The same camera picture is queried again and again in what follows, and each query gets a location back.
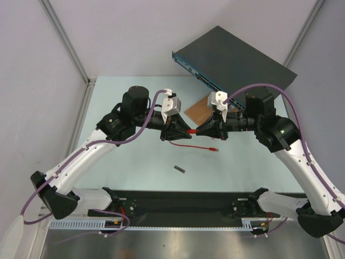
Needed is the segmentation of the silver SFP module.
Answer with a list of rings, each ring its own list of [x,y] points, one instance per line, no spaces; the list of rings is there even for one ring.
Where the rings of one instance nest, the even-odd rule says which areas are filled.
[[[185,173],[185,170],[183,168],[179,167],[179,166],[174,166],[174,169],[178,170],[179,172],[181,172],[183,174]]]

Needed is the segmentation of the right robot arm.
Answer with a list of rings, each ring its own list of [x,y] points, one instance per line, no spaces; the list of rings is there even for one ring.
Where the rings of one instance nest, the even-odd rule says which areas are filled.
[[[208,106],[212,115],[196,134],[226,140],[230,132],[252,131],[256,139],[292,173],[306,198],[281,195],[259,188],[248,197],[248,210],[255,217],[265,212],[296,220],[310,236],[330,234],[344,222],[344,194],[328,179],[313,159],[301,131],[289,118],[276,114],[274,96],[268,91],[247,94],[245,108],[229,112],[227,93],[212,92]]]

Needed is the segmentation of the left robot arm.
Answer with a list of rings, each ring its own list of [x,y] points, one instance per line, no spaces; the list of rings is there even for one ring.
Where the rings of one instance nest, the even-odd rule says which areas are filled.
[[[119,203],[109,188],[77,189],[75,184],[103,156],[132,142],[144,129],[159,130],[162,141],[190,139],[189,126],[181,118],[181,101],[170,89],[160,90],[166,97],[156,111],[156,98],[150,99],[143,86],[132,86],[122,101],[96,125],[87,140],[63,162],[46,173],[35,172],[31,181],[38,196],[55,219],[61,220],[79,210],[117,213]]]

